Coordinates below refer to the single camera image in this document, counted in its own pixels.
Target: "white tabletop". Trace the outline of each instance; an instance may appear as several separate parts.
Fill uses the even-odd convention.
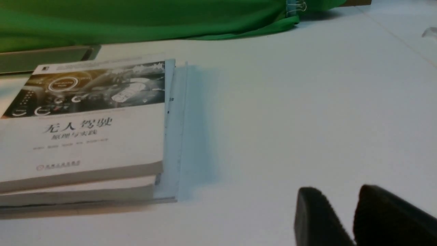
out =
[[[196,66],[180,201],[3,219],[1,245],[292,246],[301,186],[321,189],[349,233],[364,183],[437,215],[437,42],[420,37],[436,10],[374,0],[276,35],[104,46],[98,59]]]

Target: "black plastic piece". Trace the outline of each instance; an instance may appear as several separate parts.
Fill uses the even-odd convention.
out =
[[[358,246],[437,246],[437,220],[383,188],[364,185],[354,235]]]
[[[297,246],[354,246],[328,199],[318,189],[299,189],[295,216]]]

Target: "dashboard illustration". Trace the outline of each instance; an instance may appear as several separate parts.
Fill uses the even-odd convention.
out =
[[[34,74],[2,118],[164,103],[164,62],[116,69]]]

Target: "white book cover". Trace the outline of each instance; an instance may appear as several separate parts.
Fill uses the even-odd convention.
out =
[[[171,71],[173,67],[168,67],[166,73],[172,74]],[[38,190],[26,190],[15,193],[5,193],[3,196],[0,195],[0,214],[8,214],[11,212],[27,212],[27,211],[44,211],[44,210],[58,210],[58,209],[79,209],[101,206],[114,206],[125,204],[132,204],[132,202],[146,203],[161,203],[161,202],[175,202],[177,200],[177,193],[179,190],[179,174],[180,174],[180,155],[181,155],[181,142],[183,137],[183,127],[184,127],[184,109],[185,109],[185,96],[186,96],[186,83],[187,83],[187,71],[188,66],[185,63],[178,65],[173,73],[172,80],[166,80],[166,88],[170,93],[166,93],[165,103],[166,103],[166,132],[165,132],[165,153],[164,153],[164,167],[163,173],[159,175],[159,181],[155,184],[153,188],[153,197],[150,197],[150,186],[145,186],[147,180],[152,177],[147,177],[146,179],[132,178],[132,179],[119,179],[103,182],[94,182],[86,184],[77,184],[69,186],[58,186],[50,187]],[[0,81],[0,89],[7,90],[9,93],[0,95],[0,113],[6,110],[5,105],[10,104],[13,100],[13,95],[17,94],[19,88],[24,84],[23,80],[16,81]],[[130,190],[138,191],[134,197],[129,197],[128,200],[123,199],[119,196],[125,194],[122,188],[129,188]],[[105,193],[101,193],[101,190],[111,189],[111,193],[115,196],[112,200],[99,199],[106,196]],[[53,196],[56,194],[58,197],[64,197],[65,194],[72,194],[71,191],[96,191],[93,195],[94,198],[92,202],[89,200],[84,201],[87,196],[81,194],[80,197],[75,197],[73,200],[74,205],[65,203],[64,200],[57,199],[54,203],[47,203],[46,197]],[[36,196],[27,196],[28,193],[34,193]],[[21,196],[8,197],[2,202],[2,197],[7,197],[11,194],[20,194]]]
[[[161,172],[168,66],[38,66],[0,119],[0,192]]]

